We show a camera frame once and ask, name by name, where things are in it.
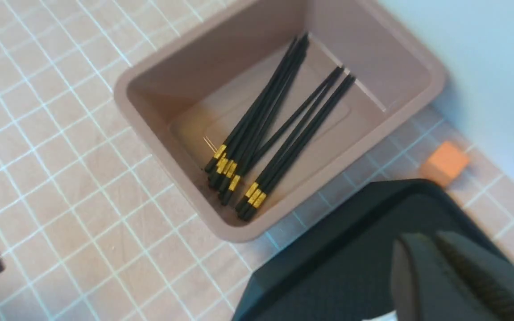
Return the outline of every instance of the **black plastic object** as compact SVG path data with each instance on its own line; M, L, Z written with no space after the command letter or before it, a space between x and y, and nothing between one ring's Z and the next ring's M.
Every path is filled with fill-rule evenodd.
M394 239L438 231L457 232L506 260L438 185L380 181L255 271L234 320L356 321L389 313Z

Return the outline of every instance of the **white grid line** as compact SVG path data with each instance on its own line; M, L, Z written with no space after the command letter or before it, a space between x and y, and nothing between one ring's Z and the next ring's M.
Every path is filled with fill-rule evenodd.
M200 22L203 22L203 18L202 18L202 16L200 16L199 12L194 8L194 6L192 6L192 5L190 4L190 2L189 2L188 0L182 0L182 2L183 2L186 6L188 6L188 8L190 8L190 10L194 13L194 16L196 16L196 18L198 18L198 20L199 20Z
M4 163L2 162L2 160L0 159L0 167L2 167L4 165ZM18 194L18 195L21 195L21 191L20 189L17 187L14 179L12 178L11 174L8 172L7 169L3 169L3 172L6 176L6 178L9 180L9 182L12 184L13 186L13 189L15 190L15 192ZM26 202L23 203L23 205L25 205L25 207L27 208L27 211L29 212L30 215L33 215L33 213L31 213L31 210L30 208L28 207L28 204ZM6 247L9 247L8 245L8 241L5 237L5 235L3 234L1 228L0 228L0 237L1 237L1 240L2 242L4 242L5 246ZM12 258L16 261L17 263L17 266L21 272L21 274L23 275L23 278L25 278L26 280L29 280L29 277L27 276L27 272L25 272L25 269L23 267L23 265L20 263L20 261L17 259L16 255L14 252L10 253L10 255L12 256ZM39 305L41 306L41 308L43 309L43 312L45 313L45 315L47 317L50 317L50 313L48 311L48 309L46 308L46 306L43 304L43 301L41 300L39 294L34 290L33 288L33 285L30 284L30 288L31 288L31 291L33 291L34 295L35 295L35 299L37 300L37 302L39 303Z
M157 11L158 13L160 14L160 16L162 16L164 18L164 20L168 23L168 25L170 25L170 27L172 28L172 30L178 35L180 36L180 32L178 31L178 29L176 29L176 27L174 26L174 24L172 24L172 22L166 17L166 15L164 14L164 12L162 12L160 10L160 8L158 6L156 6L156 4L153 2L153 0L148 0L149 4L151 4Z
M126 128L125 130L122 130L121 132L119 132L118 134L112 136L109 140L115 140L116 138L118 138L119 136L125 134L126 132L130 131L131 128ZM81 158L84 158L85 156L91 154L92 152L94 152L95 150L98 150L99 148L101 148L102 146L108 144L108 141L104 141L104 142L101 142L100 144L96 145L94 148L88 150L88 152L85 152L85 154L81 154ZM2 207L2 209L0 209L0 213L2 213L3 211L5 211L6 209L12 207L13 205L15 205L16 203L19 203L22 199L24 198L27 198L29 195L31 195L32 193L34 193L35 191L37 191L37 189L39 189L39 187L51 182L51 179L54 179L55 177L59 176L61 173L65 172L67 169L69 169L71 166L77 164L79 162L79 159L76 159L74 160L73 162L67 164L65 167L63 167L61 170L57 171L56 173L54 173L53 175L51 175L50 177L47 178L47 180L45 180L43 183L37 185L34 189L32 189L31 191L29 192L26 192L26 193L23 193L18 199L14 200L12 203L9 203L8 205ZM112 181L109 181L106 185L110 185L112 184L118 177L115 177ZM83 201L86 201L86 199L88 198L84 198L82 201L78 202L77 205L79 205L80 203L82 203Z
M8 7L8 9L10 10L10 12L12 12L14 14L14 16L16 17L16 19L20 22L20 24L23 25L23 27L27 30L26 26L23 24L23 22L20 20L19 16L17 16L17 13L14 12L14 10L11 8L11 6L9 6L7 0L4 0L3 3ZM39 42L35 39L35 37L30 33L29 30L27 30L29 32L29 34L31 35L31 38L33 38L34 42L39 46L39 48L41 49L41 51L43 51L43 53L45 54L45 56L47 57L47 59L49 59L49 56L47 55L47 53L45 53L44 49L41 47L41 45L39 44ZM7 55L8 59L10 59L10 61L13 63L13 65L17 68L18 72L20 73L20 75L23 77L23 79L26 81L26 83L30 86L30 83L25 79L25 75L24 73L21 71L21 69L17 66L17 63L14 61L14 59L11 57L11 55L9 54L9 52L2 46L2 49L4 50L4 53ZM57 126L57 128L60 128L60 126L57 124L57 122L55 121L55 119L53 118L52 114L49 112L49 110L47 110L47 107L45 105L45 103L43 102L43 100L41 100L41 97L39 97L38 93L33 90L33 93L35 94L35 96L37 97L37 99L41 102L41 104L43 104L43 108L45 109L45 111L47 112L47 114L49 115L49 117L53 120L55 126ZM41 160L41 157L39 156L39 154L34 150L33 148L33 145L31 144L30 140L27 139L27 136L25 135L25 133L23 132L22 128L20 126L18 126L18 124L16 123L16 120L12 117L12 114L9 112L8 110L8 106L6 105L5 101L2 100L2 98L0 97L0 102L2 103L2 106L4 106L6 112L8 113L8 115L10 116L10 118L12 118L12 121L14 122L14 124L17 126L21 136L23 136L23 139L27 142L27 144L29 145L29 148L31 150L33 150L33 154L35 156L35 158L37 159L37 162L39 163L39 165L41 166L41 168L43 168L43 170L45 171L45 173L47 174L47 176L51 176L50 172L49 172L49 169L45 166L45 164L43 163L43 161ZM64 135L64 133L61 131L61 134L63 134L63 136L65 137L65 139L67 140L68 143L69 140L68 138ZM14 189L16 190L17 194L18 195L22 195L21 191L18 189L18 187L16 186L16 183L15 181L13 180L13 178L11 177L11 175L7 172L7 169L3 169L4 172L6 172L6 174L8 175L8 178L9 180L11 181L12 185L14 186ZM57 189L57 191L59 191L59 194L65 199L65 202L69 205L68 201L66 200L65 198L65 195L63 195L61 189L59 188L58 184L56 183L56 181L51 178L51 182L53 183L53 185L55 186L55 188ZM30 207L30 205L27 203L27 201L23 198L21 200L21 202L23 203L23 205L25 205L26 209L27 209L27 212L29 213L31 219L33 219L34 223L36 224L37 226L37 229L40 229L41 228L41 224L39 223L39 221L37 220L37 217L35 216L35 214L33 213L33 210L32 208ZM43 238L45 239L45 241L47 242L47 244L49 245L49 248L51 248L51 251L53 252L53 254L55 254L55 256L57 258L59 258L59 262L60 264L63 266L63 268L65 268L65 271L67 273L67 275L69 276L71 282L73 282L73 285L75 287L75 289L77 290L77 292L79 294L82 294L82 290L80 289L79 285L77 284L77 282L75 281L72 273L70 272L70 270L66 267L65 265L65 262L64 260L61 258L61 256L59 255L59 253L57 252L57 249L55 248L55 246L51 243L51 241L49 240L49 236L47 235L47 233L45 232L45 230L41 230L41 236L43 236ZM47 317L51 318L51 314L50 312L48 311L47 307L43 304L43 301L41 300L38 292L33 288L33 283L30 281L30 284L29 286L33 289L33 292L35 294L35 297L37 298L37 300L39 301L39 304L41 305L41 308L43 308L43 311L45 311L45 314L47 315ZM90 309L90 311L93 313L94 317L97 317L96 316L96 313L94 312L94 309L92 307L92 305L90 303L88 303L88 301L85 301L85 304L87 305L87 307Z

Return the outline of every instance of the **gold band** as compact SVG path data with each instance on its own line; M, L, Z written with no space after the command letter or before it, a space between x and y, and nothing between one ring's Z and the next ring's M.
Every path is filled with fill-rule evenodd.
M237 163L233 162L233 164L231 164L231 166L227 170L227 174L225 174L227 176L227 178L232 178L233 177L233 174L235 174L235 169L236 168L237 168Z
M237 187L237 184L239 183L239 179L241 179L241 176L235 175L233 179L231 180L231 184L229 184L229 190L235 191L235 188Z
M251 187L249 187L249 191L245 193L245 196L248 198L251 197L251 195L253 195L253 193L257 190L257 187L259 187L259 184L257 184L257 182L251 184Z
M261 206L261 204L263 204L263 201L265 201L266 198L267 194L261 193L257 200L255 200L255 203L253 203L253 207L255 207L255 209L259 209L259 207Z
M257 197L259 197L260 194L261 194L261 189L257 189L255 191L255 193L253 193L253 195L251 195L251 198L249 199L249 201L247 201L247 203L253 205L253 203L255 203L255 201L257 200Z
M229 161L226 158L226 156L227 156L226 154L223 154L222 158L218 162L218 169L216 170L218 173L223 173L223 171L225 170L225 166L227 165L227 162Z
M216 150L216 153L214 154L214 158L220 159L221 154L223 154L223 152L225 151L225 148L227 148L227 146L225 146L225 145L220 146L220 148L218 148L218 150Z

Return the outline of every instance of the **chopstick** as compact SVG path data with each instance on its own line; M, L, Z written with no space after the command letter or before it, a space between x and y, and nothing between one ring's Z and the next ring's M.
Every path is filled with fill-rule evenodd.
M301 133L301 130L306 126L308 120L312 117L314 112L316 111L316 108L320 106L332 86L336 83L338 78L340 77L341 73L343 72L343 67L337 67L332 71L332 73L327 77L327 85L324 87L322 93L316 98L312 106L309 108L309 110L304 114L304 116L301 118L301 120L298 122L298 124L294 127L291 134L289 134L289 137L283 142L277 153L273 156L273 158L269 161L267 166L265 166L265 169L259 174L257 179L255 179L255 182L249 187L245 195L241 197L241 200L237 203L235 206L235 210L237 212L241 211L241 208L247 204L247 201L249 201L249 198L253 193L261 186L263 181L269 177L271 171L274 169L275 165L279 162L279 160L283 157L285 152L291 148L291 145L293 144L293 141L297 139L298 135Z
M294 83L294 79L297 76L298 71L300 70L300 67L306 57L306 49L308 48L308 37L306 35L303 37L303 46L301 49L301 52L296 53L297 57L295 61L293 61L293 65L290 67L290 71L287 74L287 77L283 79L283 86L280 88L280 93L278 94L275 104L273 104L273 107L271 107L271 110L269 111L269 114L264 118L264 122L261 125L261 128L257 130L252 136L249 137L249 144L245 147L245 150L243 151L243 154L237 161L238 165L243 166L244 163L249 163L251 161L251 157L255 153L256 149L258 148L259 144L261 144L261 141L263 138L267 135L267 132L269 131L269 128L271 127L271 124L273 124L273 120L277 117L277 114L279 113L280 108L283 106L284 100L287 98L287 94L291 90L291 87ZM220 192L220 196L222 197L222 200L224 199L224 193L227 191L231 180L235 176L237 170L239 167L233 167L230 168L230 170L227 172L226 177L222 180L222 183L220 187L218 188L218 191Z
M228 179L230 180L233 177L233 173L235 172L241 157L245 154L245 151L251 145L252 142L256 141L255 135L259 133L260 128L264 123L267 122L268 115L270 114L271 108L275 107L272 103L279 97L280 91L283 90L284 85L287 82L288 77L291 76L295 68L300 67L302 60L304 59L302 56L305 55L306 49L308 48L308 36L304 35L299 39L298 43L295 45L294 50L288 59L288 63L283 66L282 71L280 73L279 78L275 83L271 86L270 91L265 95L265 99L263 99L262 107L257 115L254 117L253 121L249 125L247 132L239 137L238 145L235 146L235 151L231 154L231 158L227 162L225 166L222 168L218 168L218 175L214 175L210 179L210 186L220 187L223 184L223 181L227 181L224 185L223 189L226 189L229 185Z
M323 89L327 86L332 87L334 83L337 80L337 77L341 74L342 67L336 67L326 79L315 89L315 91L302 103L302 105L297 108L297 110L284 122L284 124L269 138L259 150L257 150L253 156L251 157L249 162L243 163L241 167L239 168L239 171L236 173L236 175L231 179L231 183L228 187L228 189L225 191L225 194L222 197L222 205L227 205L229 201L231 200L231 197L233 195L233 192L237 188L237 185L239 184L239 181L247 175L247 173L253 169L253 167L261 160L261 157L263 157L270 148L279 140L279 138L287 131L287 129L293 124L294 121L306 110L307 107L310 106L310 104L313 102L313 100L318 97L318 95L323 91ZM296 130L300 131L300 128L304 126L306 123L306 120L304 122L299 122L296 126Z
M296 43L297 43L297 37L294 37L293 41L291 42L291 45L289 45L287 51L285 52L283 58L281 59L281 63L279 63L279 65L277 66L277 69L273 73L273 76L271 76L271 79L269 79L269 82L267 83L267 85L265 86L263 91L261 91L261 93L259 94L257 99L255 99L253 104L251 104L251 107L245 112L245 115L241 118L241 120L239 120L237 125L235 125L233 130L230 132L230 134L227 136L227 138L221 144L220 148L218 148L216 150L214 156L207 163L206 167L204 168L204 171L206 171L206 173L212 172L212 170L214 170L216 168L218 162L222 158L226 158L226 154L228 154L228 153L231 154L230 151L233 148L230 144L236 137L243 135L243 132L245 131L245 129L251 122L253 116L255 115L255 112L257 111L257 109L259 107L261 107L261 102L263 101L266 94L271 89L271 86L273 86L273 84L277 81L283 67L287 63L288 59L291 57L291 53L292 53Z
M356 80L356 77L347 75L344 81L341 82L340 86L335 90L332 96L327 100L321 110L316 114L313 120L308 124L307 128L303 130L302 134L296 141L291 145L291 148L286 152L283 159L275 166L275 170L267 177L267 180L263 183L263 189L257 189L249 201L245 203L243 209L239 213L239 218L243 221L251 221L257 209L263 205L263 201L267 198L275 187L279 184L280 180L288 172L294 161L298 158L298 155L304 150L306 144L310 142L317 130L322 126L323 122L330 115L331 111L338 104L340 99L345 93L352 87Z

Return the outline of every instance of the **orange block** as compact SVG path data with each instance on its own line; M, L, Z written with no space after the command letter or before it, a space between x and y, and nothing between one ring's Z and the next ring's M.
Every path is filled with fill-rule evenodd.
M447 187L469 164L467 154L459 150L452 142L444 142L423 163L420 173L424 178L435 181L442 187Z

